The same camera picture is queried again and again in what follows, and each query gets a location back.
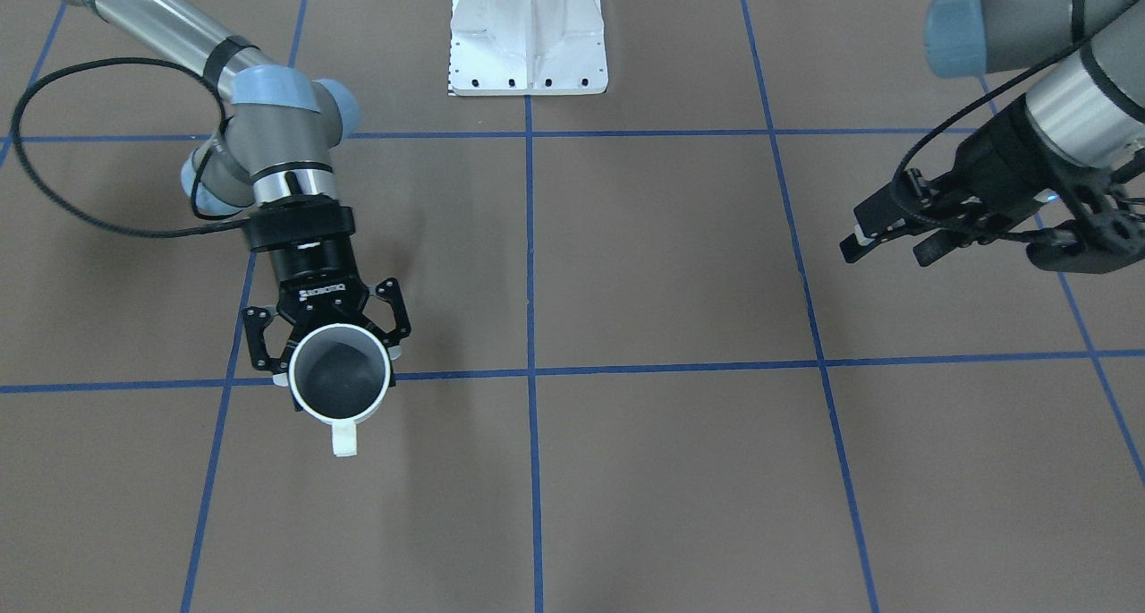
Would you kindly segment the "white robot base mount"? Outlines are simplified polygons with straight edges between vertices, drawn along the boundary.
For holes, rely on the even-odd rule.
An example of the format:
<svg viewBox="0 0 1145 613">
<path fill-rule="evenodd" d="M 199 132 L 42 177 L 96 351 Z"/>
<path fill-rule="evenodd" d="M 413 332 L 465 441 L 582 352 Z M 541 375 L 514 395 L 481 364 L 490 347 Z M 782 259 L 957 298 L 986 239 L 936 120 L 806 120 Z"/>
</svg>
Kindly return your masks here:
<svg viewBox="0 0 1145 613">
<path fill-rule="evenodd" d="M 602 0 L 451 0 L 447 92 L 456 97 L 605 94 Z"/>
</svg>

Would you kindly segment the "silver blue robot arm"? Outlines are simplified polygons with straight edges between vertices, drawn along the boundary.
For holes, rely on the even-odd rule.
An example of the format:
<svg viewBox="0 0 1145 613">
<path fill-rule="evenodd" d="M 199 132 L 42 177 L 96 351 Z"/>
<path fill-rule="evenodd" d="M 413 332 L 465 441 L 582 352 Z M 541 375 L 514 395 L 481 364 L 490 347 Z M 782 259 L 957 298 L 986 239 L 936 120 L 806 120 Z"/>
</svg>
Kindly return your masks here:
<svg viewBox="0 0 1145 613">
<path fill-rule="evenodd" d="M 840 241 L 848 264 L 919 236 L 922 267 L 957 249 L 1022 243 L 1051 273 L 1108 274 L 1142 261 L 1142 0 L 933 0 L 924 45 L 940 78 L 1033 74 L 1030 89 L 963 140 L 947 173 L 913 149 L 858 204 Z"/>
</svg>

